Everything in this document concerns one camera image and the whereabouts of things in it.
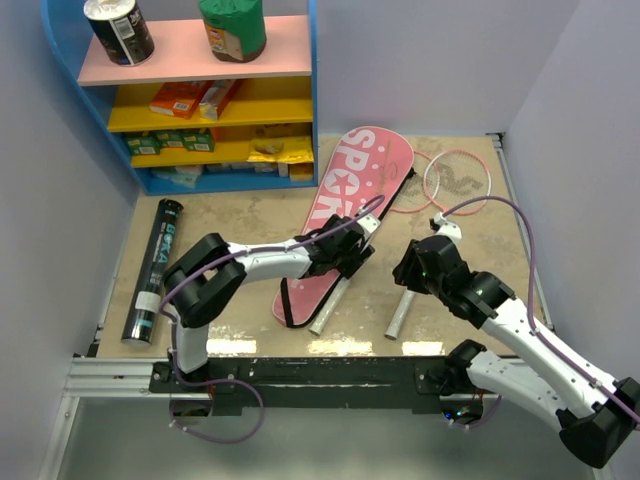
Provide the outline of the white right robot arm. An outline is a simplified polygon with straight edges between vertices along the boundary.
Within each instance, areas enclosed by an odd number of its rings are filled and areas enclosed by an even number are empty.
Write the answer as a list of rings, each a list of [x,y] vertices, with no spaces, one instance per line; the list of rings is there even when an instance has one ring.
[[[495,275],[472,271],[442,235],[412,240],[393,270],[396,284],[435,296],[456,318],[506,345],[514,366],[466,340],[428,378],[441,395],[493,392],[546,422],[580,461],[604,468],[639,426],[639,384],[617,379],[571,349]]]

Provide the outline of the pink racket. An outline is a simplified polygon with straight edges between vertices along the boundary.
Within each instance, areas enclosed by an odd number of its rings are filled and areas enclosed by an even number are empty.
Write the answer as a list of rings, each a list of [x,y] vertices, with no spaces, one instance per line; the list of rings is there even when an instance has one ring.
[[[434,157],[415,150],[413,172],[391,205],[391,211],[415,214],[434,206],[444,212],[471,198],[489,195],[492,177],[486,162],[461,148]]]
[[[394,200],[390,203],[390,211],[401,214],[415,213],[425,209],[431,203],[430,197],[425,192],[425,187],[423,186],[426,167],[431,160],[432,158],[429,155],[420,151],[414,151],[413,172],[409,175],[409,178],[404,182],[394,197]],[[316,337],[321,335],[349,284],[350,281],[348,279],[341,279],[338,282],[328,297],[327,302],[309,326],[309,332],[312,335]]]

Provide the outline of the black shuttlecock tube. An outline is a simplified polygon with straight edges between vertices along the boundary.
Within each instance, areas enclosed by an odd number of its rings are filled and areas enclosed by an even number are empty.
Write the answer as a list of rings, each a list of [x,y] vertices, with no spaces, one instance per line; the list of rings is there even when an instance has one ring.
[[[151,344],[161,301],[162,277],[169,265],[183,209],[181,203],[171,199],[158,203],[121,334],[121,342],[125,345],[146,347]]]

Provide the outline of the pink racket cover bag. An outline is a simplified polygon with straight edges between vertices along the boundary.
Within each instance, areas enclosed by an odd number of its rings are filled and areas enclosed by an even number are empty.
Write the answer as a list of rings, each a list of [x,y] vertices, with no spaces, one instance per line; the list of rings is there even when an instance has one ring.
[[[303,227],[322,227],[333,214],[353,216],[367,201],[384,195],[373,214],[383,219],[409,176],[413,148],[403,136],[382,127],[364,126],[344,134],[336,145]],[[312,322],[342,281],[332,270],[321,277],[280,282],[272,312],[287,328]]]

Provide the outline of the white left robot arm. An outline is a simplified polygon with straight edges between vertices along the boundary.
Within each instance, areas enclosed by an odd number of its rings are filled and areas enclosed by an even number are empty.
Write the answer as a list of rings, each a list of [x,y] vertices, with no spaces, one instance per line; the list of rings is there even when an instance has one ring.
[[[203,237],[163,275],[163,302],[177,312],[173,382],[185,392],[205,385],[208,325],[242,285],[321,277],[333,270],[346,277],[373,254],[369,241],[379,225],[371,213],[356,218],[332,215],[321,228],[281,243],[229,243],[217,233]]]

